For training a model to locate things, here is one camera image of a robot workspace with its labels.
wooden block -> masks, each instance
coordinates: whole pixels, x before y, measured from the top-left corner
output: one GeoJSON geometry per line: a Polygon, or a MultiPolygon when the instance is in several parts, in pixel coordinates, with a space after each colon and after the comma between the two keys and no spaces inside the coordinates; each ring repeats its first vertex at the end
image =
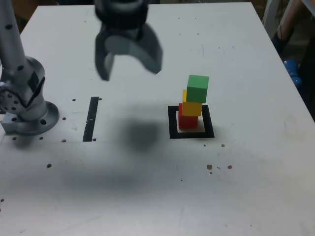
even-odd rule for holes
{"type": "Polygon", "coordinates": [[[208,83],[208,76],[189,75],[187,102],[205,103],[207,99],[208,83]]]}
{"type": "Polygon", "coordinates": [[[195,129],[198,125],[198,117],[183,116],[182,103],[178,106],[178,127],[180,129],[195,129]]]}
{"type": "Polygon", "coordinates": [[[187,102],[187,90],[183,92],[183,116],[199,117],[201,116],[202,103],[187,102]]]}

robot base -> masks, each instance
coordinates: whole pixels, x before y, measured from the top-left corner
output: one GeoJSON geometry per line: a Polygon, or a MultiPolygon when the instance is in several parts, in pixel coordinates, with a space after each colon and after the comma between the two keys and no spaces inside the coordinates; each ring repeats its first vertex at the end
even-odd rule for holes
{"type": "Polygon", "coordinates": [[[2,126],[7,134],[38,135],[50,130],[59,120],[59,111],[55,104],[46,102],[47,112],[41,118],[22,121],[16,115],[6,113],[2,126]]]}

red block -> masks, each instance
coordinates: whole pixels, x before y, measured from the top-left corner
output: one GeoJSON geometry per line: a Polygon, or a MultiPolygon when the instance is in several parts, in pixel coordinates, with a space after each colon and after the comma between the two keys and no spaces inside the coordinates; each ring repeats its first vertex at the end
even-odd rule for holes
{"type": "Polygon", "coordinates": [[[178,127],[180,129],[195,129],[198,125],[198,117],[183,116],[183,104],[179,104],[178,109],[178,127]]]}

yellow block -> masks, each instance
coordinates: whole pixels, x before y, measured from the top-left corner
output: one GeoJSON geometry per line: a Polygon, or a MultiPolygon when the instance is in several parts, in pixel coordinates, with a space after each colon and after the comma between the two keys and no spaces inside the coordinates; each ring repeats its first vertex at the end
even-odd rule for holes
{"type": "Polygon", "coordinates": [[[202,103],[186,102],[187,90],[183,92],[183,116],[199,117],[201,116],[202,103]]]}

black square outline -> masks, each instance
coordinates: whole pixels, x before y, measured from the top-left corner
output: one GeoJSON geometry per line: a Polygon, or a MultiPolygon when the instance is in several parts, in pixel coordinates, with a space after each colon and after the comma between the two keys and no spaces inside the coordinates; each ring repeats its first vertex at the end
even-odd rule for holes
{"type": "Polygon", "coordinates": [[[177,131],[176,111],[178,111],[178,106],[168,106],[168,126],[170,139],[206,139],[215,137],[211,123],[209,107],[207,105],[203,105],[201,110],[205,132],[179,133],[177,131]]]}

